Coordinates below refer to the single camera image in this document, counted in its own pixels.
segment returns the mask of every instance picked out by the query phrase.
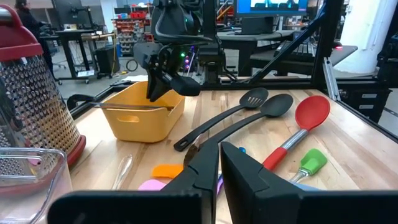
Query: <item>monitor screen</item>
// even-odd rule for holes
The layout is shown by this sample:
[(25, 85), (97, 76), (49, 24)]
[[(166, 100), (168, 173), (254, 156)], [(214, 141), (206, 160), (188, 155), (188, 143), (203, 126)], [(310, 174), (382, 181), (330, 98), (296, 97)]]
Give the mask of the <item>monitor screen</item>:
[(237, 0), (236, 4), (238, 17), (304, 15), (308, 0)]

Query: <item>red spoon head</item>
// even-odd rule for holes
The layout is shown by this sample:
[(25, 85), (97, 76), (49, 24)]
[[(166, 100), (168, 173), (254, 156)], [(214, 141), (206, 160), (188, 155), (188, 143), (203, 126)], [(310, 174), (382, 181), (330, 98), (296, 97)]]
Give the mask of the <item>red spoon head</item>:
[(323, 96), (310, 96), (296, 109), (296, 122), (302, 129), (311, 131), (321, 125), (329, 116), (330, 103)]

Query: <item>metal grater surface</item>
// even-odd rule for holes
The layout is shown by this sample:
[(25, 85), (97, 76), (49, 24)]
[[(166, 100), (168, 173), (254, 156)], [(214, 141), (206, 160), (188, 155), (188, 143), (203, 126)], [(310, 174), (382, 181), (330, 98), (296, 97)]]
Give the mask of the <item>metal grater surface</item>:
[[(0, 147), (59, 149), (69, 154), (76, 146), (80, 133), (42, 56), (0, 62), (0, 127)], [(44, 159), (43, 168), (49, 173), (57, 158)], [(31, 170), (26, 159), (0, 155), (0, 177), (32, 175)]]

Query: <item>black serving spoon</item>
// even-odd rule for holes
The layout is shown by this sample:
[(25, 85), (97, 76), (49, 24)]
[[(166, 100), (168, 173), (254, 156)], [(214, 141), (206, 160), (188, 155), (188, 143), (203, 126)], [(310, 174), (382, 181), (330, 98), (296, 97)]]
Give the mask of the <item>black serving spoon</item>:
[(227, 127), (226, 129), (220, 131), (219, 133), (215, 134), (213, 137), (209, 138), (199, 147), (190, 147), (187, 154), (184, 158), (184, 165), (186, 166), (189, 162), (193, 159), (195, 154), (203, 147), (206, 147), (210, 144), (218, 144), (222, 140), (226, 139), (228, 136), (235, 133), (237, 130), (245, 127), (246, 125), (250, 124), (251, 122), (258, 120), (263, 117), (268, 118), (276, 118), (282, 116), (293, 105), (293, 98), (288, 94), (279, 94), (269, 98), (260, 108), (260, 113), (254, 114), (248, 118), (242, 119), (237, 123), (232, 124), (231, 126)]
[(239, 101), (239, 105), (229, 110), (222, 112), (221, 114), (211, 118), (210, 120), (203, 123), (184, 138), (174, 144), (174, 149), (178, 152), (182, 152), (187, 146), (189, 146), (200, 134), (209, 130), (211, 127), (228, 117), (229, 115), (241, 110), (253, 110), (261, 106), (268, 98), (268, 91), (265, 88), (254, 88), (248, 91)]

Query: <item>green pastry brush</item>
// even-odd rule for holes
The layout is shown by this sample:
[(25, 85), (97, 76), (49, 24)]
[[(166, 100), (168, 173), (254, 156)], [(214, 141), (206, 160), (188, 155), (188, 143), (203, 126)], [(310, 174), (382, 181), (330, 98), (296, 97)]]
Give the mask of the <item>green pastry brush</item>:
[(299, 182), (304, 177), (315, 175), (327, 162), (328, 159), (321, 151), (318, 149), (309, 150), (300, 161), (300, 169), (290, 181)]

